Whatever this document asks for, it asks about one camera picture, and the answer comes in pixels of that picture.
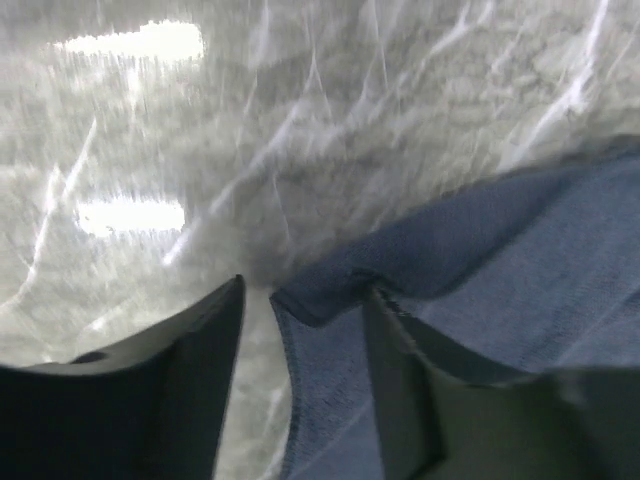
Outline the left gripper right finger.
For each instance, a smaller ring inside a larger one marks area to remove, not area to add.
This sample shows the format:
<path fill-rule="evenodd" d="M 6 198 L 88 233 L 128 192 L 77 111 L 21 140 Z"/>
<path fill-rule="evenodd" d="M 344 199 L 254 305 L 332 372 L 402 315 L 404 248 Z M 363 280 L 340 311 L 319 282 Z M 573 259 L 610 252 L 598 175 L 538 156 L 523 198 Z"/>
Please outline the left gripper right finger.
<path fill-rule="evenodd" d="M 635 479 L 639 373 L 529 374 L 471 351 L 379 289 L 363 303 L 387 479 Z"/>

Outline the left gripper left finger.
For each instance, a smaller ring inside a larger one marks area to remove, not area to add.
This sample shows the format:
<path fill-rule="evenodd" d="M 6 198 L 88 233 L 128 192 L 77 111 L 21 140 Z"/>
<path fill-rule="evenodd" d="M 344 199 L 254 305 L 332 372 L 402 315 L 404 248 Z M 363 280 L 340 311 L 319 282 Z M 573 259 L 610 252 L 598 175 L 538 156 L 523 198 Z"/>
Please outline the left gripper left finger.
<path fill-rule="evenodd" d="M 246 285 L 69 363 L 1 370 L 5 479 L 209 479 Z"/>

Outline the grey towel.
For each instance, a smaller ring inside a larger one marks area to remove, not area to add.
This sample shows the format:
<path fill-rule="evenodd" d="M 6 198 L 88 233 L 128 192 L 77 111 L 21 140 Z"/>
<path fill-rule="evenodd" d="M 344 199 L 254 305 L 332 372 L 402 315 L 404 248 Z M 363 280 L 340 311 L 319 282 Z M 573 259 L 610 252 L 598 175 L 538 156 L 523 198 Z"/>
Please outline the grey towel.
<path fill-rule="evenodd" d="M 639 149 L 467 188 L 307 267 L 271 298 L 292 384 L 285 479 L 383 475 L 372 289 L 510 368 L 639 373 Z"/>

